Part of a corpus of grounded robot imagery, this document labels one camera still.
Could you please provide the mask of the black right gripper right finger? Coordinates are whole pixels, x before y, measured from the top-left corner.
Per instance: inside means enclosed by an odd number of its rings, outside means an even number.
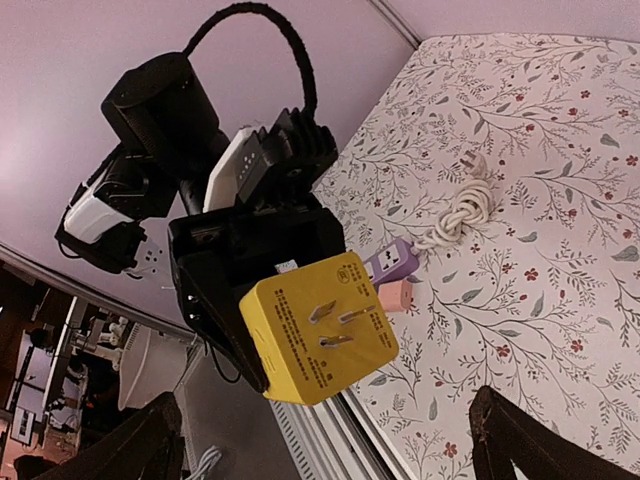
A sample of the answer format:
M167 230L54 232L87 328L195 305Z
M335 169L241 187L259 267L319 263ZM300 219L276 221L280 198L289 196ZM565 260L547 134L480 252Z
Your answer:
M562 438L489 386L470 407L478 479L635 479L637 476Z

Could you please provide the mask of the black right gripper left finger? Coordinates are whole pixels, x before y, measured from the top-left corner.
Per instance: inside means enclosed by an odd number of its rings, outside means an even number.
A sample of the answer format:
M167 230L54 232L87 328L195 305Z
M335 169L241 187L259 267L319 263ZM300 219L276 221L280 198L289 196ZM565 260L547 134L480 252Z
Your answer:
M176 398L164 392L109 435L41 474L44 480L178 480L185 441Z

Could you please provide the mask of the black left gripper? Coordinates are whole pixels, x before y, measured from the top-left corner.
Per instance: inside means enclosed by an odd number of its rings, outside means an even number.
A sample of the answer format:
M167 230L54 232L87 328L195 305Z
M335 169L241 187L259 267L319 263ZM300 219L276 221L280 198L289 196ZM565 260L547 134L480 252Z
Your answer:
M239 213L231 208L169 224L172 278L187 325L258 393L269 386L239 299L278 264L297 266L346 251L341 223L324 207Z

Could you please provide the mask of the yellow cube plug adapter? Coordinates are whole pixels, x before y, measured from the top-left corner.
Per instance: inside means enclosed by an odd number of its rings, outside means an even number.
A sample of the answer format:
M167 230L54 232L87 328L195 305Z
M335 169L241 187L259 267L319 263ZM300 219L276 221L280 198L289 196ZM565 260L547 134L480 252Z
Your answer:
M239 309L267 375L263 395L272 401L316 405L399 353L354 252L263 279Z

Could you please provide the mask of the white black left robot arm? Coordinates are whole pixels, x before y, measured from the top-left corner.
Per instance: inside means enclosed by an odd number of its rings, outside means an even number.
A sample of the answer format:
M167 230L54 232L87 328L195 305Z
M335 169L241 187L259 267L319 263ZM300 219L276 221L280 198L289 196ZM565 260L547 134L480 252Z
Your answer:
M270 128L229 138L190 55L240 14L260 15L283 35L304 104L284 109ZM217 11L183 50L126 71L103 100L119 142L66 207L55 234L61 253L135 279L158 274L168 256L187 325L265 392L269 380L241 298L284 262L306 266L345 251L340 222L313 194L338 157L316 108L309 55L285 16L256 2Z

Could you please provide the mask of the white plastic basin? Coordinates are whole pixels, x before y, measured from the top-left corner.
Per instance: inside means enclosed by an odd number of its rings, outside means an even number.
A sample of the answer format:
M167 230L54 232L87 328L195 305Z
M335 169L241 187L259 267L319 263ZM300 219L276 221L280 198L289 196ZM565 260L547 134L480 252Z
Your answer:
M200 344L137 324L121 355L118 409L142 409L165 392L176 392L186 381Z

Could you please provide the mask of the floral table mat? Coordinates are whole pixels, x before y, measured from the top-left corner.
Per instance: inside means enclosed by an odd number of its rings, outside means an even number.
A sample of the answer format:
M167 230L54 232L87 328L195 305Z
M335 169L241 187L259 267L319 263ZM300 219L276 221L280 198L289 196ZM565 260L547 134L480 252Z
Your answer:
M484 156L489 220L423 253L397 359L355 385L409 479L470 479L489 385L639 469L639 48L543 34L426 40L318 185L349 248L417 240Z

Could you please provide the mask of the pink cube adapter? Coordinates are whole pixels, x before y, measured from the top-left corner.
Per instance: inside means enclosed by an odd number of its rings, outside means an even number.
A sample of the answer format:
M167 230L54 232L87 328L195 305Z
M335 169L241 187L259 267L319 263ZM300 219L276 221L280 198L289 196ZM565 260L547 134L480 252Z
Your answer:
M377 295L385 312L402 312L409 310L413 298L413 284L407 279L378 286Z

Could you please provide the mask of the purple power strip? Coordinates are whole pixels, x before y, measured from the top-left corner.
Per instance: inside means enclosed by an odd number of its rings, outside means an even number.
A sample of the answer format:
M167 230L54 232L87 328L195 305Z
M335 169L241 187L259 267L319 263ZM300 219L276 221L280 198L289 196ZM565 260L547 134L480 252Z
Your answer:
M380 284L403 280L419 267L419 259L412 251L413 246L401 239L394 239L389 245L367 258L363 265L371 283Z

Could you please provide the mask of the aluminium front rail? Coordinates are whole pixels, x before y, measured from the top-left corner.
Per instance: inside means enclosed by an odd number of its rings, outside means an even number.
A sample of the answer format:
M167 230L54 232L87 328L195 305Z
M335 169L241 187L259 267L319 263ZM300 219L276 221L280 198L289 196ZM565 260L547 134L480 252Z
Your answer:
M270 407L303 479L416 477L351 390L315 406L272 401Z

